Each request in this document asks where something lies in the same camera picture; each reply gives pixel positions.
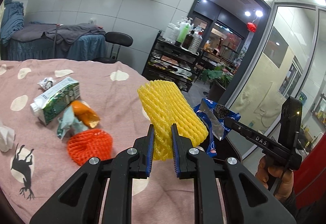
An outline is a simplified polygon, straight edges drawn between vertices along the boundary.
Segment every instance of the black animal print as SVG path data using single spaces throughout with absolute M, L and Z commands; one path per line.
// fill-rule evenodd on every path
M 25 160 L 19 160 L 19 154 L 20 152 L 22 151 L 22 148 L 25 147 L 25 145 L 22 145 L 20 147 L 20 150 L 19 152 L 17 153 L 17 148 L 18 148 L 18 144 L 16 146 L 16 150 L 15 150 L 15 157 L 14 157 L 14 160 L 12 161 L 12 166 L 11 166 L 11 169 L 14 169 L 20 173 L 22 173 L 24 175 L 24 187 L 20 189 L 20 195 L 23 195 L 24 198 L 25 198 L 25 192 L 27 190 L 29 190 L 29 196 L 27 197 L 27 199 L 31 200 L 32 198 L 34 199 L 35 196 L 31 190 L 31 169 L 30 169 L 30 165 L 33 164 L 32 162 L 32 152 L 34 149 L 31 150 L 31 152 L 25 157 Z

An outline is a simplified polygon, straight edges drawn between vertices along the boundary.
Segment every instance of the blue snack wrapper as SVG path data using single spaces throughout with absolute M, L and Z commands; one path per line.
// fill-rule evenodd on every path
M 225 106 L 206 98 L 203 98 L 201 103 L 196 105 L 193 109 L 196 115 L 208 127 L 209 146 L 206 153 L 210 157 L 214 157 L 216 156 L 214 137 L 222 140 L 231 131 L 230 128 L 224 125 L 224 119 L 230 117 L 238 121 L 241 116 L 239 113 L 234 113 Z

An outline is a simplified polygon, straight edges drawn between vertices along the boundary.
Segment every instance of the yellow foam fruit net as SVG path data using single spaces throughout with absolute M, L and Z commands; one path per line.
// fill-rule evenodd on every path
M 143 108 L 154 125 L 154 160 L 173 158 L 171 125 L 177 124 L 179 135 L 191 139 L 198 146 L 208 135 L 203 122 L 175 83 L 150 81 L 138 90 Z

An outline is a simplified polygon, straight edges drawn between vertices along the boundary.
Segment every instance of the orange wrapper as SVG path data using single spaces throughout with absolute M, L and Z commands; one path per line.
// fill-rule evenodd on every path
M 73 101 L 71 103 L 75 116 L 82 121 L 89 128 L 95 128 L 100 122 L 100 118 L 95 111 L 80 101 Z

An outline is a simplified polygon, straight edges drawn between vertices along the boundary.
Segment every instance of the metal rack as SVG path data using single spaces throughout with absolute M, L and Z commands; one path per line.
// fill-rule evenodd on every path
M 192 81 L 197 78 L 199 74 L 195 70 L 199 54 L 191 53 L 186 49 L 166 42 L 160 36 L 160 33 L 161 32 L 158 33 L 154 41 L 142 76 L 149 81 L 172 81 L 181 91 L 188 92 L 192 86 Z

